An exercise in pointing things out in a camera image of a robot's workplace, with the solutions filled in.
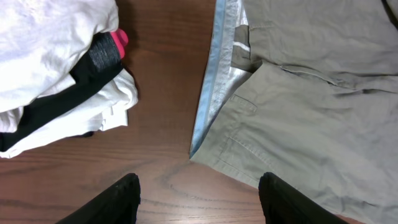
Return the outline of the khaki grey shorts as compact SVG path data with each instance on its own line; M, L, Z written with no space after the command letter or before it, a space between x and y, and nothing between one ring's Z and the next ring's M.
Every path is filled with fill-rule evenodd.
M217 1L190 159L397 222L397 2Z

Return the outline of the white top garment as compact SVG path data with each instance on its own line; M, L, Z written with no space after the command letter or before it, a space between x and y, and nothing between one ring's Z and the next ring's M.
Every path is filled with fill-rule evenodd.
M36 98L74 85L94 35L118 24L112 0L1 1L1 132L15 132Z

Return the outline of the white garment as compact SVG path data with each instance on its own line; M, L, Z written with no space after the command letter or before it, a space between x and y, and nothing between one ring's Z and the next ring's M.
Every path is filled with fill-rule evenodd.
M1 1L1 132L15 132L36 98L74 85L94 35L118 24L112 0Z
M63 138L127 126L127 110L137 102L134 79L126 70L122 70L97 94L17 141L6 152L2 152L1 157L10 159L26 150L45 146Z

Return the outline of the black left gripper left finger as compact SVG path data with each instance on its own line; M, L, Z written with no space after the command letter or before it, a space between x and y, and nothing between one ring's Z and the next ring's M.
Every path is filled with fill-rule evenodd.
M140 203L139 178L129 173L57 224L135 224Z

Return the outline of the white bottom garment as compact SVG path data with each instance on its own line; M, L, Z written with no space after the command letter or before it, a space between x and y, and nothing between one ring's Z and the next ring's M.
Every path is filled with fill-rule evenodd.
M127 110L137 102L134 79L126 70L122 70L97 94L17 141L6 152L2 152L1 157L10 159L26 150L45 146L63 138L127 126Z

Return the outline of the black garment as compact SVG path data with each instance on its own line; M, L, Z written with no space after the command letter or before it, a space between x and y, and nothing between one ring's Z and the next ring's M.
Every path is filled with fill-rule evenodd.
M71 69L75 84L55 95L34 100L24 107L14 133L1 133L1 152L50 121L76 108L102 89L123 69L110 32L94 36L89 50Z

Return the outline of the red garment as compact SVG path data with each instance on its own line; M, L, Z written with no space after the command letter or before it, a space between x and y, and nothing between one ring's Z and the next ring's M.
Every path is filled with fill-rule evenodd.
M120 54L120 58L123 59L125 56L125 46L127 46L129 39L127 34L122 30L118 29L114 32L110 32L110 35L116 45L116 48Z

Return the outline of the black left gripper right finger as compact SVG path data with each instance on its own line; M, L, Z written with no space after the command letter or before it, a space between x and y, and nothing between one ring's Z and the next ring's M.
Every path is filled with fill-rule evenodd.
M259 181L266 224L347 224L271 172Z

